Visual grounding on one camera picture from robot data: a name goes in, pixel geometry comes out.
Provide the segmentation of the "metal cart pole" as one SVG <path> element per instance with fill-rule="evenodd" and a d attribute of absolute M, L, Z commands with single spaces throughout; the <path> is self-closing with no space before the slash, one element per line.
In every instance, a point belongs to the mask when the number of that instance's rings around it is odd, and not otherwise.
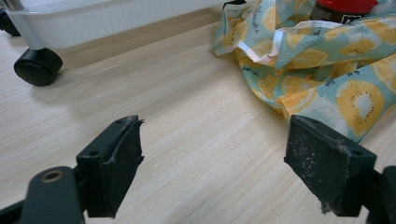
<path fill-rule="evenodd" d="M 3 4 L 10 11 L 21 11 L 24 10 L 24 5 L 21 0 L 2 0 Z"/>

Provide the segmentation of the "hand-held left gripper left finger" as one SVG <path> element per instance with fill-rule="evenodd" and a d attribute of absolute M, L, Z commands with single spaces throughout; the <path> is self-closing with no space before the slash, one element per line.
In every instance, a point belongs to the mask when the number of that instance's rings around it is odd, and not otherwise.
<path fill-rule="evenodd" d="M 113 121 L 78 155 L 89 217 L 114 218 L 144 159 L 137 115 Z"/>

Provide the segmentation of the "fruit print cloth bag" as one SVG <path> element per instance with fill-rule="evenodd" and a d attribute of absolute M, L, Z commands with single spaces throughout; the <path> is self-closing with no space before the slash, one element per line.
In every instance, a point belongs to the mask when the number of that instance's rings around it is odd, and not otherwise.
<path fill-rule="evenodd" d="M 396 111 L 396 0 L 365 17 L 313 21 L 315 0 L 224 6 L 213 42 L 233 53 L 247 84 L 285 119 L 319 120 L 354 140 Z"/>

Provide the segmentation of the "black caster wheel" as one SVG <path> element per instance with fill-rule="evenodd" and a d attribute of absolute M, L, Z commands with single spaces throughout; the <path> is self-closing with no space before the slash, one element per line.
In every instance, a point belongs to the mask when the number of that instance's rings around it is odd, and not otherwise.
<path fill-rule="evenodd" d="M 4 7 L 0 7 L 0 30 L 12 36 L 20 36 L 19 31 L 13 24 Z"/>
<path fill-rule="evenodd" d="M 62 59 L 54 51 L 28 49 L 14 63 L 14 71 L 25 82 L 44 87 L 56 79 L 62 66 Z"/>

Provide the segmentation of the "dark jar with red lid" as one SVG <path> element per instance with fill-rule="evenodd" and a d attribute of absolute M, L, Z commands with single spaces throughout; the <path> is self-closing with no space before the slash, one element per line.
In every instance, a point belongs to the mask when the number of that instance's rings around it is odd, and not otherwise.
<path fill-rule="evenodd" d="M 315 0 L 309 19 L 346 24 L 364 18 L 377 5 L 378 0 Z"/>

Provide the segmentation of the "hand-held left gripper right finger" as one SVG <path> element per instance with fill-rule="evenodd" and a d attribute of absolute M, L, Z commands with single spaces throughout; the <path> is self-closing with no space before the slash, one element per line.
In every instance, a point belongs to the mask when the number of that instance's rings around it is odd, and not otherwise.
<path fill-rule="evenodd" d="M 363 178 L 374 169 L 376 155 L 316 119 L 293 115 L 284 161 L 324 211 L 355 217 Z"/>

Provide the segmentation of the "white rolling cart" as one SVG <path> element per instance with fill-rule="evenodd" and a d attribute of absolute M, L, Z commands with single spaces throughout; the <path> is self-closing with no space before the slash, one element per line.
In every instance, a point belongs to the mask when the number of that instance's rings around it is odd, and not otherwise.
<path fill-rule="evenodd" d="M 7 14 L 30 49 L 68 49 L 229 0 L 21 0 Z"/>

